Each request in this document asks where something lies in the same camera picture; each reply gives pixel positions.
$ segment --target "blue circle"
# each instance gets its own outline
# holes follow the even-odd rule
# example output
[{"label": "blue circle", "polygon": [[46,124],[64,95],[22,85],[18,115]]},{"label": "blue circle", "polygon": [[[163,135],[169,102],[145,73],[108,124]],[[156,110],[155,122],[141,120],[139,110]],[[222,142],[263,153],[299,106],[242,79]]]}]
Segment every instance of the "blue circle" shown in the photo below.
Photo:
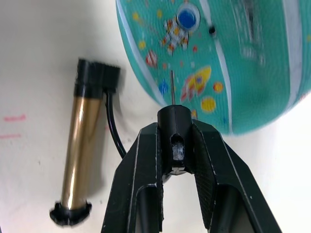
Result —
[{"label": "blue circle", "polygon": [[190,9],[184,9],[179,13],[179,23],[186,29],[191,29],[196,23],[196,17]]}]

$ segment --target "pink ink mark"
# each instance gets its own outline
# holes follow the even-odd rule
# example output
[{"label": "pink ink mark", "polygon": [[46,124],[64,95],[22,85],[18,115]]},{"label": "pink ink mark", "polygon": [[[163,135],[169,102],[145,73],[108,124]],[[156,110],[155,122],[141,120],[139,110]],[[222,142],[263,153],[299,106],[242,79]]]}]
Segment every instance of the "pink ink mark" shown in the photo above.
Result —
[{"label": "pink ink mark", "polygon": [[6,122],[24,121],[26,120],[26,115],[23,114],[21,116],[5,116],[3,120]]},{"label": "pink ink mark", "polygon": [[19,133],[0,135],[0,139],[11,139],[11,138],[20,138],[20,137],[21,135]]}]

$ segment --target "gold metal tube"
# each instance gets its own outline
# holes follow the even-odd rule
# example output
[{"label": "gold metal tube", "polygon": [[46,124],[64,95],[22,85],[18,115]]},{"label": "gold metal tube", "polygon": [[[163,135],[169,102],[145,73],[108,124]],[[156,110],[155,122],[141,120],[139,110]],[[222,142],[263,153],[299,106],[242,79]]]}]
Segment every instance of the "gold metal tube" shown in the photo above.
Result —
[{"label": "gold metal tube", "polygon": [[62,206],[69,210],[86,205],[101,103],[101,99],[74,98],[61,198]]}]

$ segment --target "white table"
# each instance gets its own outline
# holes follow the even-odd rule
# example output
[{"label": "white table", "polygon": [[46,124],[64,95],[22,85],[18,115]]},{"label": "white table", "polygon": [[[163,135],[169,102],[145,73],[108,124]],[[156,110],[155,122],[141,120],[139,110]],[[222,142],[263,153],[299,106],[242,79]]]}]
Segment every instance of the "white table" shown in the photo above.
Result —
[{"label": "white table", "polygon": [[[114,0],[3,0],[0,3],[0,226],[3,233],[99,233],[121,161],[98,127],[90,217],[60,228],[49,210],[60,199],[78,57],[119,65],[116,124],[126,149],[159,106],[136,80]],[[274,123],[227,143],[250,166],[284,233],[311,232],[311,96]],[[206,232],[194,177],[164,186],[163,232]]]}]

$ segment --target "white stripe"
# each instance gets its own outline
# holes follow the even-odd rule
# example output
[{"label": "white stripe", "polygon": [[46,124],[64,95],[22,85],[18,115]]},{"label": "white stripe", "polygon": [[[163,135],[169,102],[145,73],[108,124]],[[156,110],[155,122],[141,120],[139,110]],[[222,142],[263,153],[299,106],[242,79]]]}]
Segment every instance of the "white stripe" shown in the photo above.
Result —
[{"label": "white stripe", "polygon": [[[200,0],[200,4],[202,6],[204,17],[207,21],[209,26],[212,26],[212,19],[210,15],[210,8],[207,0]],[[229,121],[229,133],[232,133],[232,98],[231,98],[231,83],[230,77],[228,73],[227,64],[225,62],[225,55],[223,52],[222,45],[220,44],[217,38],[214,39],[216,52],[218,55],[220,67],[222,69],[224,81],[225,81],[225,88],[227,92],[227,101],[228,101],[228,121]]]},{"label": "white stripe", "polygon": [[302,26],[299,13],[299,0],[283,0],[286,24],[288,57],[290,65],[290,97],[286,110],[297,99],[302,79]]},{"label": "white stripe", "polygon": [[161,95],[155,81],[153,80],[152,74],[150,73],[147,65],[145,64],[145,61],[143,60],[143,58],[140,55],[138,47],[137,47],[135,40],[133,38],[130,26],[128,25],[128,22],[126,21],[126,17],[125,17],[123,8],[121,6],[120,0],[117,0],[117,7],[119,10],[120,18],[121,18],[121,21],[122,21],[128,42],[130,44],[133,55],[135,57],[136,63],[138,64],[142,74],[144,75],[145,79],[147,80],[149,86],[151,87],[158,103],[162,106],[167,106],[167,103],[163,99],[163,96]]}]

